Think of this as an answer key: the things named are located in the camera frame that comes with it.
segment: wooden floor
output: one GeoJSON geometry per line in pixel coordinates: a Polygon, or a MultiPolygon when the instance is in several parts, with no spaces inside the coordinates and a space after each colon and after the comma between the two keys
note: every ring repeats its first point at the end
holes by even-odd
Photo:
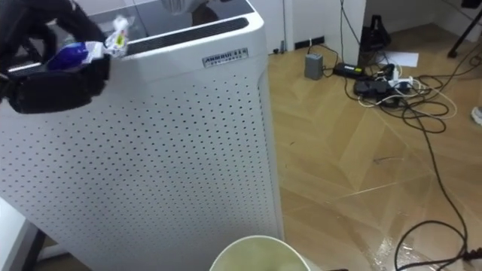
{"type": "MultiPolygon", "coordinates": [[[[424,26],[393,35],[396,46],[391,49],[420,53],[418,67],[405,68],[404,76],[451,74],[474,46],[464,44],[461,57],[448,59],[455,40],[435,26],[424,26]]],[[[334,61],[328,51],[318,52],[326,65],[334,61]]],[[[394,247],[409,227],[440,219],[461,228],[435,180],[423,134],[347,99],[341,78],[305,79],[305,53],[270,58],[287,242],[326,270],[393,270],[394,247]]],[[[466,63],[461,71],[468,68],[466,63]]],[[[459,113],[447,120],[444,134],[430,136],[441,177],[467,221],[470,248],[482,246],[482,127],[469,118],[470,110],[482,105],[481,78],[482,69],[476,69],[450,84],[445,91],[459,113]]],[[[453,257],[460,245],[455,233],[427,226],[404,243],[400,264],[453,257]]],[[[85,269],[63,259],[38,270],[56,265],[85,269]]],[[[450,270],[463,268],[457,263],[450,270]]]]}

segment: baseboard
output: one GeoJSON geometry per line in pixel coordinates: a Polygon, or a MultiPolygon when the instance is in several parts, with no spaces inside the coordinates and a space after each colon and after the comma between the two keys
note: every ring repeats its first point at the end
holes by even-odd
{"type": "Polygon", "coordinates": [[[408,20],[390,21],[383,18],[383,25],[388,33],[398,32],[405,29],[411,29],[417,26],[424,26],[433,23],[435,19],[434,14],[426,14],[426,16],[411,17],[408,20]]]}
{"type": "MultiPolygon", "coordinates": [[[[319,38],[312,38],[311,39],[312,44],[324,44],[325,43],[325,36],[319,37],[319,38]]],[[[301,48],[308,48],[310,46],[310,40],[307,41],[299,41],[294,43],[294,49],[298,50],[301,48]]]]}

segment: white air purifier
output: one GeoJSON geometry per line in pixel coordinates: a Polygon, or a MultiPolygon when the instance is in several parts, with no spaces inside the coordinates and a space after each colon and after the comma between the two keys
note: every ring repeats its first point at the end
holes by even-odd
{"type": "Polygon", "coordinates": [[[0,196],[92,270],[208,270],[239,238],[283,238],[264,23],[209,5],[214,22],[144,25],[83,108],[0,105],[0,196]]]}

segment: power adapter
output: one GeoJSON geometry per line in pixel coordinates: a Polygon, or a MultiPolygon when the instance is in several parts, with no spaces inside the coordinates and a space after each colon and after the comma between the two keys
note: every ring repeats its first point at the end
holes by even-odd
{"type": "Polygon", "coordinates": [[[319,80],[323,76],[323,56],[309,53],[304,60],[304,77],[319,80]]]}
{"type": "Polygon", "coordinates": [[[346,63],[338,63],[333,69],[333,74],[352,79],[359,79],[367,76],[362,67],[346,63]]]}

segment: tripod leg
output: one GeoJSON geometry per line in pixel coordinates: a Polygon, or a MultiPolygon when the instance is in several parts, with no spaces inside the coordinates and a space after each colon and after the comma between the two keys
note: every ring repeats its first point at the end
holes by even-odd
{"type": "Polygon", "coordinates": [[[477,25],[479,20],[482,18],[482,10],[480,10],[479,14],[474,18],[470,26],[465,30],[465,32],[462,34],[462,36],[459,38],[459,40],[453,45],[452,50],[448,53],[449,58],[456,58],[457,57],[457,49],[459,49],[459,46],[462,44],[462,42],[467,38],[468,34],[472,29],[477,25]]]}

